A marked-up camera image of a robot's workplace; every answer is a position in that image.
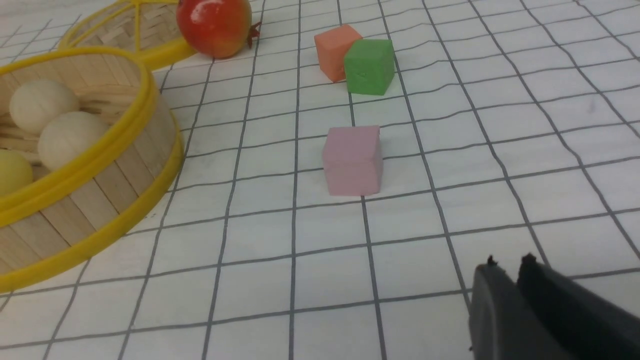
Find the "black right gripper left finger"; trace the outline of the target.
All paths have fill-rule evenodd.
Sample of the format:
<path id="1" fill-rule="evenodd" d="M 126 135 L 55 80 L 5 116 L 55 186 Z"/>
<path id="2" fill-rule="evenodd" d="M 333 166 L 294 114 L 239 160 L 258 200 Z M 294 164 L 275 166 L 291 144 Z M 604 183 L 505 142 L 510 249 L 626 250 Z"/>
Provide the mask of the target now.
<path id="1" fill-rule="evenodd" d="M 492 256 L 475 268 L 468 326 L 475 360 L 570 359 Z"/>

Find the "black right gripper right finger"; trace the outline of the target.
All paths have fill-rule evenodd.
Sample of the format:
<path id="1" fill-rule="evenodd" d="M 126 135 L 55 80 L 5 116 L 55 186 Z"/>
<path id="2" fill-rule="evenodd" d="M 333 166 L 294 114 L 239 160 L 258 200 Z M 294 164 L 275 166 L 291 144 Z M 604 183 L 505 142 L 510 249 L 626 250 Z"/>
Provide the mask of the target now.
<path id="1" fill-rule="evenodd" d="M 551 269 L 521 258 L 519 291 L 551 336 L 578 360 L 638 360 L 639 317 Z"/>

